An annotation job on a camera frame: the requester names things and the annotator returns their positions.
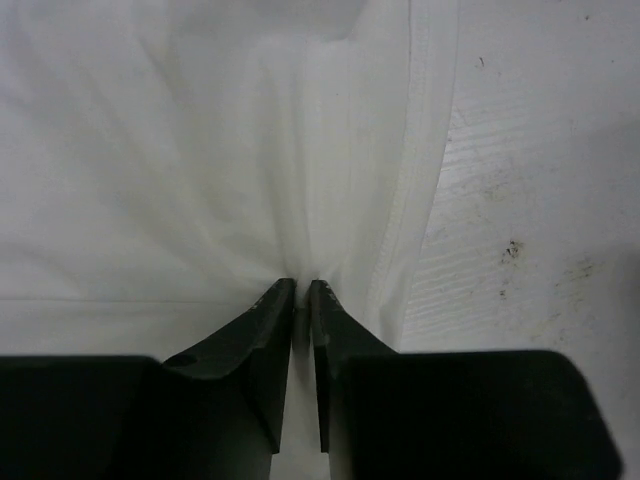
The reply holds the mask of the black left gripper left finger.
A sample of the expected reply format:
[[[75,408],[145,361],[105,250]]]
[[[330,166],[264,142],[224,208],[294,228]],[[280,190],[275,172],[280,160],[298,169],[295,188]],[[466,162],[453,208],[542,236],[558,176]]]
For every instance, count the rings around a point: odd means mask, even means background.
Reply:
[[[239,317],[164,361],[173,385],[162,472],[266,479],[280,450],[295,282],[279,279]]]

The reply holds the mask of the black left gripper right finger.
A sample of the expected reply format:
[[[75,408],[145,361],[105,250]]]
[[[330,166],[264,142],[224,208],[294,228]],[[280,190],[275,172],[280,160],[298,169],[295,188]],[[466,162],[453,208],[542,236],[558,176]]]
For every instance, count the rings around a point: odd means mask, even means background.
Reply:
[[[329,283],[311,282],[307,306],[313,345],[321,451],[328,455],[332,479],[354,479],[354,428],[349,425],[346,378],[350,361],[393,356],[342,306]]]

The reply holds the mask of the white tank top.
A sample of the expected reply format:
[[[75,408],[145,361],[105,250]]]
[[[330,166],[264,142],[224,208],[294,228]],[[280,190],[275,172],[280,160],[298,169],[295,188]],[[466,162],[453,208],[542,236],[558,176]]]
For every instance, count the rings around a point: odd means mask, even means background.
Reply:
[[[168,357],[277,279],[397,345],[455,1],[5,1],[1,350]]]

